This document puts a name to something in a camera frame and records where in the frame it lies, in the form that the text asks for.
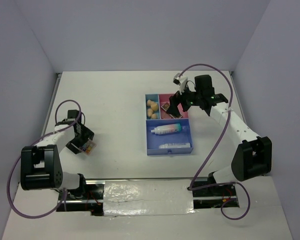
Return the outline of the pink blush palette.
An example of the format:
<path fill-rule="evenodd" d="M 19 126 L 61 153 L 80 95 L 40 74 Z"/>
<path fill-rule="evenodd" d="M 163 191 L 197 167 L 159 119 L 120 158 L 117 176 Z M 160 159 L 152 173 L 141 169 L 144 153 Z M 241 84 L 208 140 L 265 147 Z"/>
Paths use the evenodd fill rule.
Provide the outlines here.
<path fill-rule="evenodd" d="M 178 114 L 178 115 L 173 115 L 173 114 L 169 114 L 171 116 L 171 118 L 173 119 L 181 119 L 183 118 L 183 115 L 182 114 Z"/>

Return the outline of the colourful eyeshadow palette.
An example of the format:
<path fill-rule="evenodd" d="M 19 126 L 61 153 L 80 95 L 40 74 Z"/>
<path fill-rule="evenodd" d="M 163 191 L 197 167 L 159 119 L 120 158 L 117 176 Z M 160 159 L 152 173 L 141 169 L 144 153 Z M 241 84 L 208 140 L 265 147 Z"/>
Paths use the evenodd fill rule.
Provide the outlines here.
<path fill-rule="evenodd" d="M 93 140 L 89 139 L 82 147 L 80 147 L 80 150 L 84 154 L 90 155 L 95 147 L 96 147 L 96 143 Z"/>

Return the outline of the beige makeup sponge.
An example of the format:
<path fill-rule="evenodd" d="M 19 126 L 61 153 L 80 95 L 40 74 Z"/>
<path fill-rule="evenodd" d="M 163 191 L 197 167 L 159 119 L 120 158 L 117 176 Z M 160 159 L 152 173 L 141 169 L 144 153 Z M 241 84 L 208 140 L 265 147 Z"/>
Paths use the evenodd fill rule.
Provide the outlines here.
<path fill-rule="evenodd" d="M 147 109 L 147 116 L 150 118 L 154 114 L 153 110 L 151 108 Z"/>
<path fill-rule="evenodd" d="M 159 109 L 159 105 L 155 102 L 151 104 L 150 108 L 152 109 L 153 112 L 156 112 Z"/>
<path fill-rule="evenodd" d="M 155 119 L 157 119 L 157 118 L 158 118 L 158 116 L 157 116 L 157 114 L 155 114 L 155 113 L 154 113 L 154 114 L 152 114 L 152 115 L 151 115 L 151 117 L 150 117 L 150 118 L 151 118 L 151 119 L 153 119 L 153 120 L 155 120 Z"/>
<path fill-rule="evenodd" d="M 148 99 L 148 100 L 146 101 L 146 106 L 147 106 L 147 107 L 150 107 L 151 105 L 153 105 L 153 104 L 155 104 L 155 103 L 156 103 L 155 101 L 152 101 L 152 100 Z"/>

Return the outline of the brown eyeshadow palette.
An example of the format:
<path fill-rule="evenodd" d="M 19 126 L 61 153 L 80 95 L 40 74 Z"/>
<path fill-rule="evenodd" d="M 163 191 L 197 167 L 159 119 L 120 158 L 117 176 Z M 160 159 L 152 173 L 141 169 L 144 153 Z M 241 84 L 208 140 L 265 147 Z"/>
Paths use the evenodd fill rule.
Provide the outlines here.
<path fill-rule="evenodd" d="M 165 102 L 162 106 L 161 109 L 166 112 L 170 107 L 170 104 L 168 102 Z"/>

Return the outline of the pink teal gradient bottle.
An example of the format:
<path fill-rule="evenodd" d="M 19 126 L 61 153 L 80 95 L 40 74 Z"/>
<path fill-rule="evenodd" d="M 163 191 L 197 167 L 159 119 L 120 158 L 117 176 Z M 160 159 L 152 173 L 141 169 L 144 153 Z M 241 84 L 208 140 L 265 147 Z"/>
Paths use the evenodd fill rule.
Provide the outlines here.
<path fill-rule="evenodd" d="M 157 126 L 150 132 L 155 135 L 166 135 L 181 132 L 182 129 L 183 128 L 180 123 L 174 123 Z"/>

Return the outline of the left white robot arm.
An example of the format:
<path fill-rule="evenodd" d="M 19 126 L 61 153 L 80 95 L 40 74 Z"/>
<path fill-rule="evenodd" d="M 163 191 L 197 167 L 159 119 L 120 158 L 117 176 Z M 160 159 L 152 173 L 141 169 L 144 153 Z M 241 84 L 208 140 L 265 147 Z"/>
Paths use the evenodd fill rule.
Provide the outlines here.
<path fill-rule="evenodd" d="M 68 110 L 67 118 L 55 124 L 51 135 L 22 149 L 20 183 L 23 190 L 67 189 L 76 199 L 87 196 L 83 174 L 63 171 L 60 160 L 64 148 L 75 155 L 89 155 L 96 146 L 95 134 L 82 123 L 82 116 L 79 110 Z"/>

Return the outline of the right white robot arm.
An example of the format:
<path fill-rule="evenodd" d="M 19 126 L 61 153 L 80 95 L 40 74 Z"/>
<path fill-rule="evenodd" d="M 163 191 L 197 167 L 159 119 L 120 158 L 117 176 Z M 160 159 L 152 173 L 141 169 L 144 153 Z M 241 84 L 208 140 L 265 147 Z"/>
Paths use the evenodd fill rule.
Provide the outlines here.
<path fill-rule="evenodd" d="M 268 174 L 272 169 L 272 141 L 260 137 L 231 109 L 231 104 L 222 93 L 215 93 L 210 75 L 194 78 L 194 90 L 188 87 L 188 78 L 177 74 L 173 83 L 179 90 L 169 97 L 168 114 L 179 114 L 198 106 L 222 128 L 222 135 L 228 135 L 236 151 L 229 166 L 208 175 L 207 189 L 218 196 L 225 189 L 225 183 L 243 182 Z"/>

